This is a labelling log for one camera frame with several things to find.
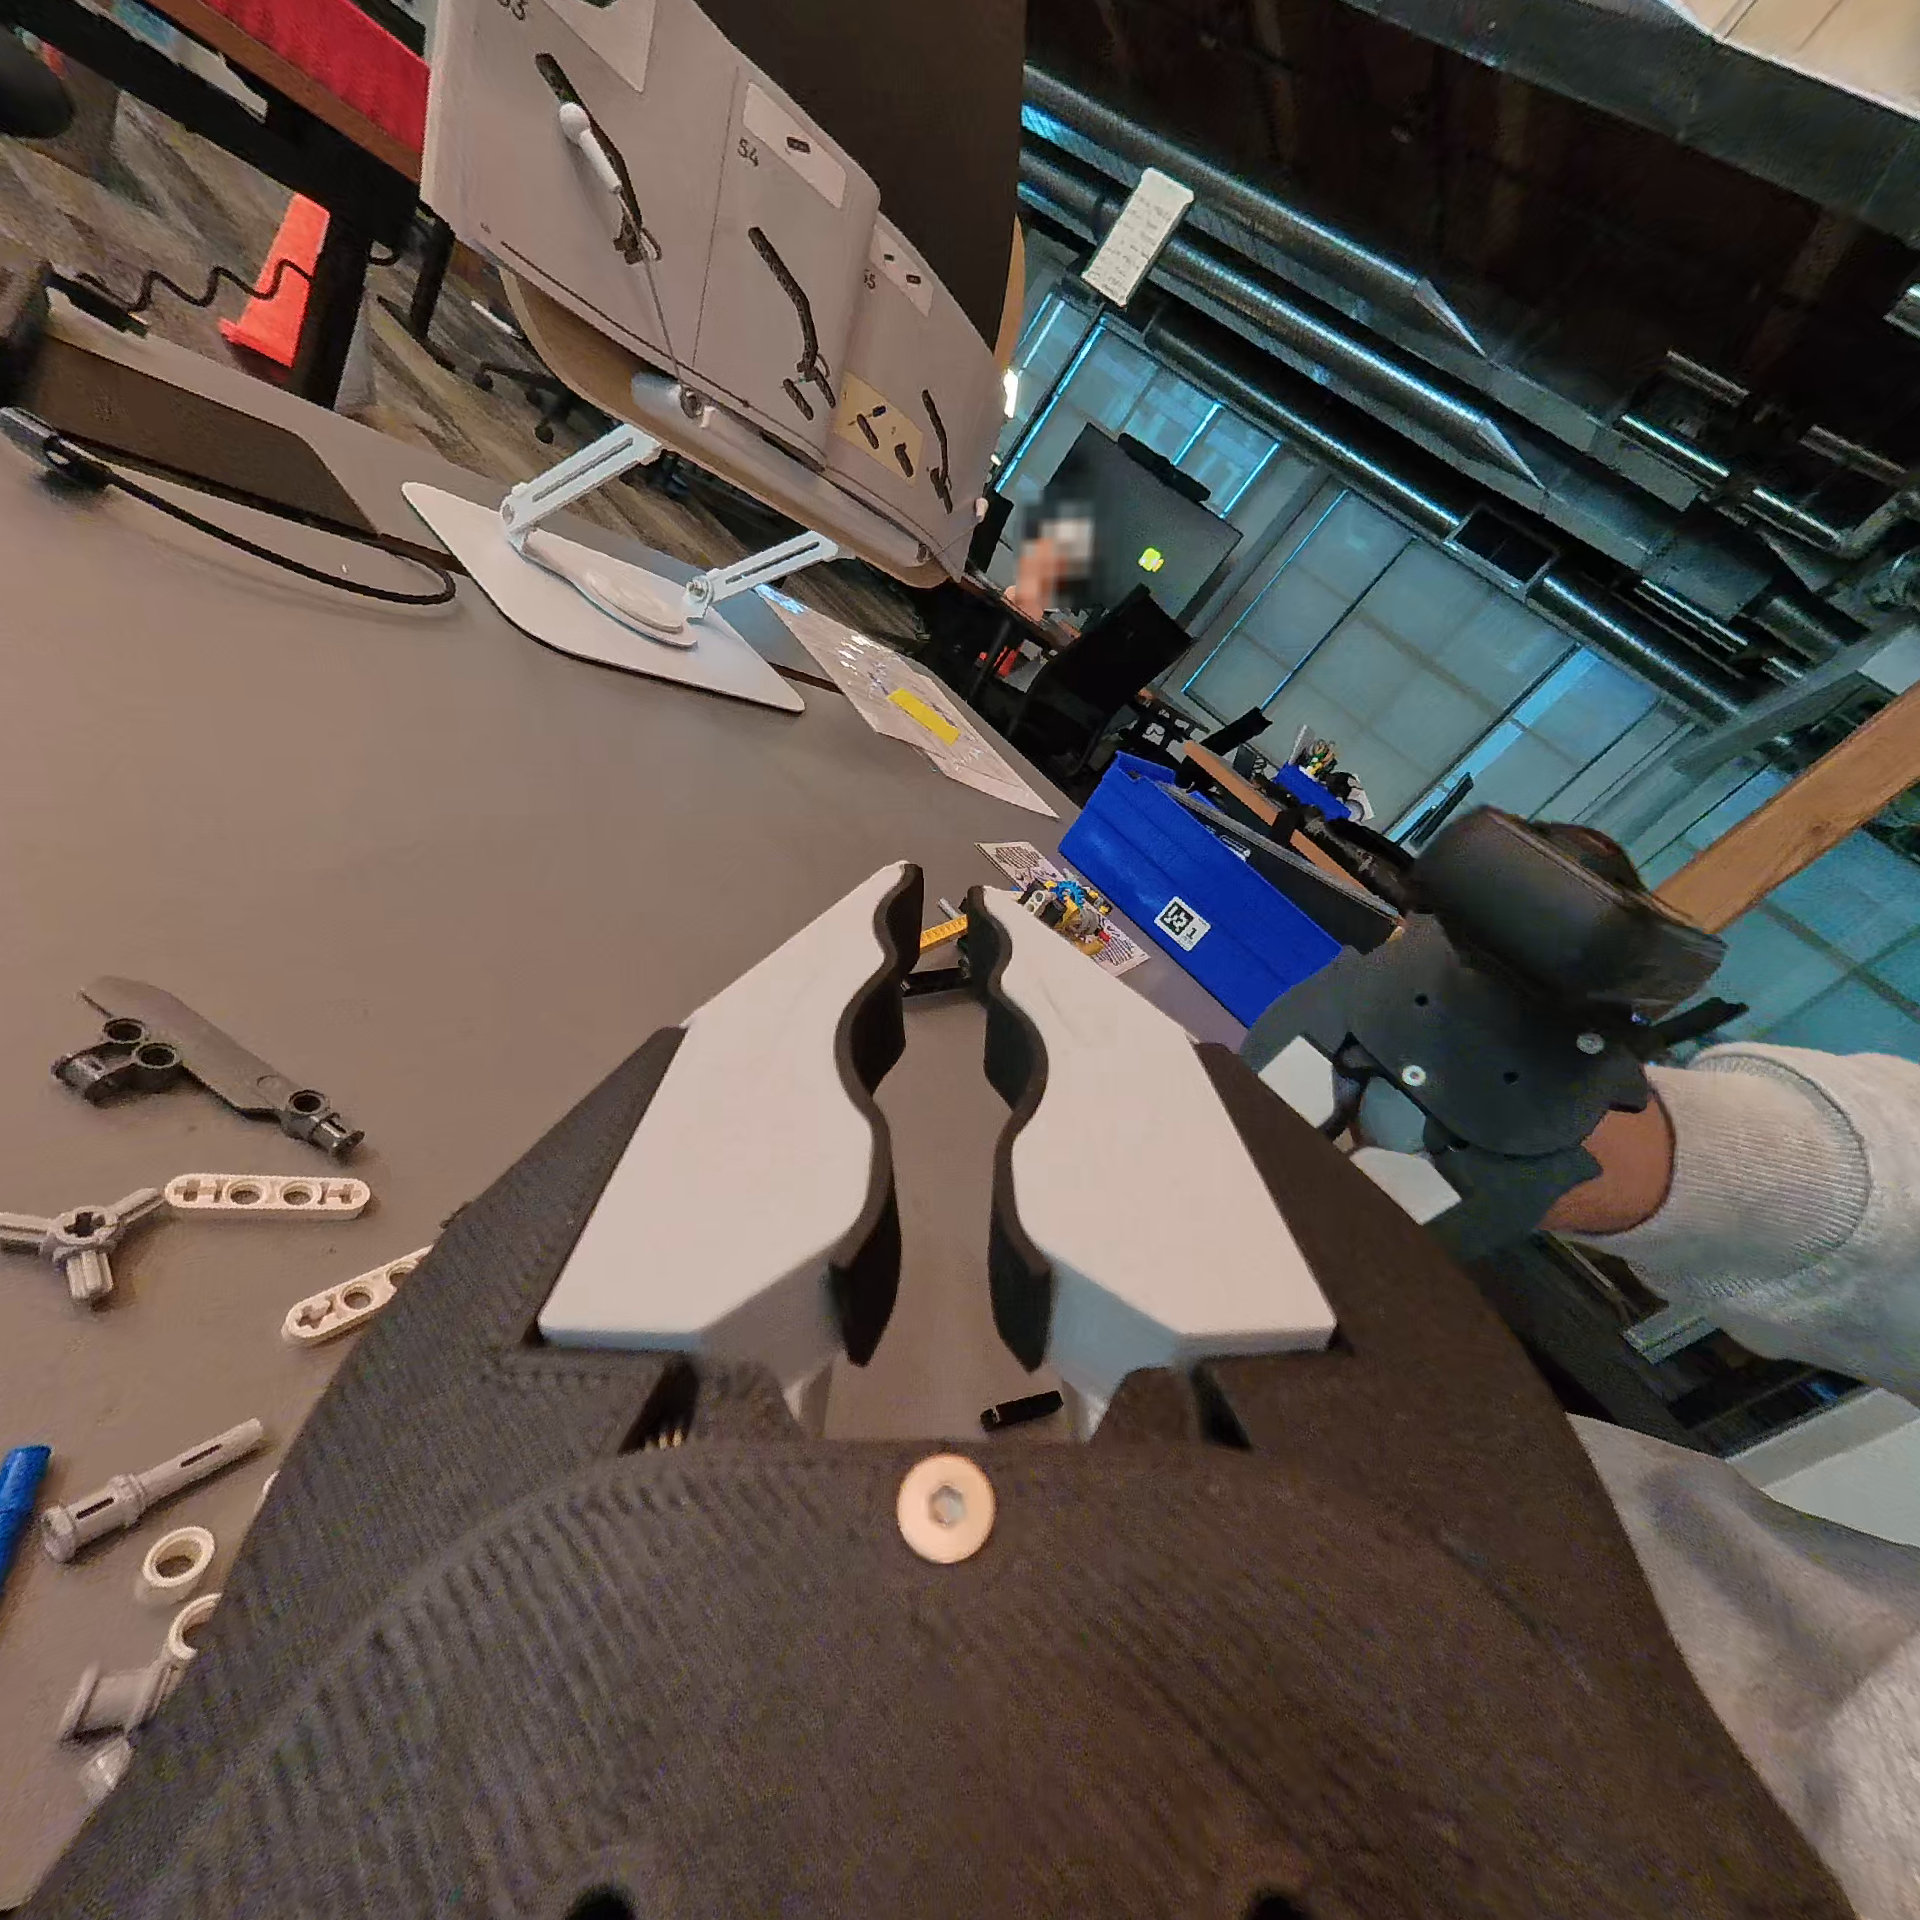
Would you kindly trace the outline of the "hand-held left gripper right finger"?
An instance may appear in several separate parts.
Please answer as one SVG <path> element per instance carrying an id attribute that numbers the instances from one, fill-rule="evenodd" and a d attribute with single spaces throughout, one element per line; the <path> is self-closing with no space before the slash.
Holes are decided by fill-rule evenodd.
<path id="1" fill-rule="evenodd" d="M 1334 1310 L 1195 1040 L 1012 892 L 974 887 L 967 978 L 1007 1103 L 991 1183 L 1002 1346 L 1100 1422 L 1135 1370 L 1318 1356 Z"/>

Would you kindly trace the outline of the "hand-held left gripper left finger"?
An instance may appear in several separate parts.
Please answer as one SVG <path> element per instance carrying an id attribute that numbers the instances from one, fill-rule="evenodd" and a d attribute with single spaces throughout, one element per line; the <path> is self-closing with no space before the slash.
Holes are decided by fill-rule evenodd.
<path id="1" fill-rule="evenodd" d="M 905 1049 L 925 876 L 886 862 L 661 1033 L 664 1074 L 586 1219 L 538 1337 L 750 1360 L 824 1418 L 899 1295 L 899 1179 L 878 1084 Z"/>

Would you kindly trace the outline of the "person's right forearm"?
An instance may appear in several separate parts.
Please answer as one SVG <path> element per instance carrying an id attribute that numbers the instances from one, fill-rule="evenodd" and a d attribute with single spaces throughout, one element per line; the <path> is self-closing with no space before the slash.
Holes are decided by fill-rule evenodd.
<path id="1" fill-rule="evenodd" d="M 1669 1199 L 1590 1244 L 1756 1356 L 1917 1405 L 1917 1069 L 1739 1040 L 1647 1081 Z"/>

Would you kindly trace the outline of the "multicoloured lego model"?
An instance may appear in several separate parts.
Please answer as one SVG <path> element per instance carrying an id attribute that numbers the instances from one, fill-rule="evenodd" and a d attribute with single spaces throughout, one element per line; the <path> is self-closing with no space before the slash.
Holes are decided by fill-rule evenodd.
<path id="1" fill-rule="evenodd" d="M 1017 903 L 1097 962 L 1116 950 L 1108 897 L 1076 879 L 1033 879 L 1020 887 Z M 922 930 L 922 961 L 948 946 L 953 946 L 953 955 L 944 966 L 915 966 L 902 984 L 905 999 L 967 994 L 974 984 L 967 946 L 971 918 L 951 901 L 942 901 L 942 911 L 944 918 Z"/>

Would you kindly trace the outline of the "pile of small lego pieces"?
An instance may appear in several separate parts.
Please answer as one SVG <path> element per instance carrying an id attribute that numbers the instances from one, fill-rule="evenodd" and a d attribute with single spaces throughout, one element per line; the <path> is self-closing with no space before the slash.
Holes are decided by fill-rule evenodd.
<path id="1" fill-rule="evenodd" d="M 373 1209 L 373 1189 L 352 1175 L 274 1175 L 274 1172 L 182 1172 L 159 1189 L 135 1189 L 107 1204 L 66 1210 L 4 1210 L 4 1255 L 29 1257 L 51 1271 L 82 1310 L 107 1307 L 113 1291 L 113 1249 L 135 1231 L 162 1219 L 244 1219 L 348 1225 Z M 395 1286 L 415 1273 L 425 1248 L 376 1262 L 369 1273 L 321 1286 L 287 1307 L 279 1337 L 312 1353 L 347 1333 L 360 1333 L 384 1310 Z M 107 1475 L 103 1488 L 42 1503 L 51 1469 L 51 1444 L 29 1439 L 4 1453 L 4 1573 L 11 1577 L 26 1545 L 54 1564 L 76 1564 L 84 1552 L 116 1541 L 152 1511 L 241 1463 L 266 1459 L 272 1432 L 261 1418 L 218 1428 L 211 1438 Z M 131 1741 L 167 1700 L 174 1680 L 197 1653 L 197 1640 L 214 1606 L 205 1587 L 218 1536 L 205 1524 L 175 1524 L 156 1536 L 135 1573 L 138 1606 L 152 1606 L 167 1629 L 150 1659 L 131 1671 L 84 1668 L 54 1724 L 54 1743 L 84 1747 L 84 1790 L 112 1790 L 131 1755 Z"/>

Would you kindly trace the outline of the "grey lego blade with connector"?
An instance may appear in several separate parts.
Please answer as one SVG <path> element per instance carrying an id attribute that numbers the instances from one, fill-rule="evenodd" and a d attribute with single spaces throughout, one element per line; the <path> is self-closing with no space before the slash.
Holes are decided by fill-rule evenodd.
<path id="1" fill-rule="evenodd" d="M 197 1084 L 236 1115 L 272 1122 L 334 1161 L 348 1161 L 361 1146 L 367 1132 L 331 1093 L 296 1084 L 180 996 L 131 975 L 96 975 L 82 999 L 100 1015 L 100 1033 L 49 1071 L 84 1103 Z"/>

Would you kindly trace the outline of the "person's right hand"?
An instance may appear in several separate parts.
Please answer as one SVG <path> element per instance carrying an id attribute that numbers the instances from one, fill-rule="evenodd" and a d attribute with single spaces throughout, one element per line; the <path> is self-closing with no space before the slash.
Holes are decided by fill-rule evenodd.
<path id="1" fill-rule="evenodd" d="M 1608 1111 L 1586 1137 L 1592 1179 L 1568 1189 L 1540 1219 L 1547 1235 L 1613 1237 L 1649 1220 L 1669 1199 L 1676 1131 L 1660 1093 L 1638 1111 Z"/>

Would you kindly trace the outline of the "cardboard box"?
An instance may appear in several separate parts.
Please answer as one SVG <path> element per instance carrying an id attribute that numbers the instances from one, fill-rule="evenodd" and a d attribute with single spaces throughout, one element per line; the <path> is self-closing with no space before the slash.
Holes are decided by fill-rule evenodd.
<path id="1" fill-rule="evenodd" d="M 1301 908 L 1321 934 L 1354 952 L 1375 952 L 1402 930 L 1402 911 L 1334 862 L 1321 859 L 1316 845 L 1301 852 L 1283 823 L 1260 823 L 1241 803 L 1219 803 L 1195 791 L 1164 787 L 1195 823 L 1211 829 L 1241 862 L 1260 876 L 1288 903 Z"/>

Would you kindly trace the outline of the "zebra striped sticker sheet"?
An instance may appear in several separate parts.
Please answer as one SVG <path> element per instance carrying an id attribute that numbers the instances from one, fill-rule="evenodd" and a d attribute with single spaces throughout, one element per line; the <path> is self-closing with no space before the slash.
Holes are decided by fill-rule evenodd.
<path id="1" fill-rule="evenodd" d="M 1071 876 L 1066 864 L 1057 864 L 1053 855 L 1045 855 L 1033 841 L 979 841 L 979 852 L 1007 879 L 1012 897 L 1020 897 L 1020 887 L 1033 879 L 1076 879 L 1076 881 L 1084 881 L 1082 876 Z M 1135 966 L 1143 966 L 1145 950 L 1116 923 L 1116 908 L 1110 903 L 1108 911 L 1116 927 L 1116 950 L 1110 952 L 1110 961 L 1104 961 L 1104 962 L 1095 961 L 1095 962 L 1124 975 L 1124 972 L 1133 972 Z"/>

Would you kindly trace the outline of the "blue plastic bin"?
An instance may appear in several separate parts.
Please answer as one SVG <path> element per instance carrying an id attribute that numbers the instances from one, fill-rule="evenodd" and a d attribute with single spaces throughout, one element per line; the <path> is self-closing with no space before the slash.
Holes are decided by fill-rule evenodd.
<path id="1" fill-rule="evenodd" d="M 1183 807 L 1173 766 L 1155 759 L 1116 753 L 1061 837 L 1061 855 L 1241 1025 L 1342 952 Z"/>

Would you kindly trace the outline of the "wooden beam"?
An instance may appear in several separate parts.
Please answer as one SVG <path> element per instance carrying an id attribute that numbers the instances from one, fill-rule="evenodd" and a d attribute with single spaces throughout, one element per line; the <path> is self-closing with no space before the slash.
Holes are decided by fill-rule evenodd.
<path id="1" fill-rule="evenodd" d="M 1786 791 L 1690 855 L 1657 887 L 1657 897 L 1681 919 L 1722 934 L 1915 783 L 1917 689 L 1871 714 Z"/>

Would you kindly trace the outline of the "clear plastic bag yellow label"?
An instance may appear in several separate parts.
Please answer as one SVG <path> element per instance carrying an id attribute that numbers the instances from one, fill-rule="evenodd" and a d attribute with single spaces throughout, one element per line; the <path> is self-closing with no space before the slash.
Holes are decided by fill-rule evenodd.
<path id="1" fill-rule="evenodd" d="M 1045 818 L 1056 815 L 1056 807 L 991 743 L 944 682 L 779 586 L 756 586 L 756 598 L 871 732 L 912 743 L 953 783 Z"/>

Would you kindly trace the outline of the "black monitor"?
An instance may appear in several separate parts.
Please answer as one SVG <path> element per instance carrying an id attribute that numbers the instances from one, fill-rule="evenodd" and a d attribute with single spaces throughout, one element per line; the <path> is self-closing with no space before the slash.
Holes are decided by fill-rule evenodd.
<path id="1" fill-rule="evenodd" d="M 1241 533 L 1211 512 L 1211 492 L 1133 435 L 1088 423 L 1043 488 L 1043 517 L 1088 521 L 1091 559 L 1082 607 L 1113 611 L 1143 586 L 1186 617 Z"/>

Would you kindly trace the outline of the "black flat device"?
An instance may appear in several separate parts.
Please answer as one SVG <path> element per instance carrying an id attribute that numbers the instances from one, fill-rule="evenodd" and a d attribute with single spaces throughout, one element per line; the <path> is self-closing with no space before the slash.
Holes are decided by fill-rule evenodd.
<path id="1" fill-rule="evenodd" d="M 238 393 L 205 393 L 214 371 L 197 351 L 116 332 L 96 318 L 45 299 L 21 319 L 4 319 L 4 405 L 51 426 L 61 439 L 159 478 L 208 484 L 244 507 L 352 534 L 376 521 L 360 508 L 324 454 L 291 423 L 259 417 Z"/>

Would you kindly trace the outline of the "instruction booklet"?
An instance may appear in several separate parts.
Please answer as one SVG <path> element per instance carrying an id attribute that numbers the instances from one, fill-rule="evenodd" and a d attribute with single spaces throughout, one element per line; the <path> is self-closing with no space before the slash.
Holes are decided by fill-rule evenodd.
<path id="1" fill-rule="evenodd" d="M 541 361 L 905 584 L 967 571 L 1025 3 L 436 3 L 420 189 Z"/>

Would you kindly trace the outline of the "red plastic object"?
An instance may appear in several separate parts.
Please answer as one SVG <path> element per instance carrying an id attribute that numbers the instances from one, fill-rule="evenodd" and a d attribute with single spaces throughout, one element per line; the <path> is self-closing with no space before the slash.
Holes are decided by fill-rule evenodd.
<path id="1" fill-rule="evenodd" d="M 222 344 L 284 371 L 296 367 L 312 275 L 325 245 L 331 211 L 291 195 L 269 258 L 238 318 L 218 319 Z"/>

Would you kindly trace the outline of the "black board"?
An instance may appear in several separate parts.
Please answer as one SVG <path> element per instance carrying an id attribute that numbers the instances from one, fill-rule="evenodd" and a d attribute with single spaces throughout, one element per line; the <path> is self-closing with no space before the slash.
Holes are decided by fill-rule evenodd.
<path id="1" fill-rule="evenodd" d="M 702 3 L 874 178 L 993 350 L 1020 205 L 1025 3 Z"/>

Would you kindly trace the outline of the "red plastic bin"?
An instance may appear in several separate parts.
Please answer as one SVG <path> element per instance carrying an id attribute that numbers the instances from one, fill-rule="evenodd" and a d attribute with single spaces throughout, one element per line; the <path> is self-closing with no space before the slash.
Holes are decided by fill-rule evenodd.
<path id="1" fill-rule="evenodd" d="M 202 3 L 222 48 L 272 86 L 331 98 L 395 147 L 420 152 L 428 62 L 361 3 Z"/>

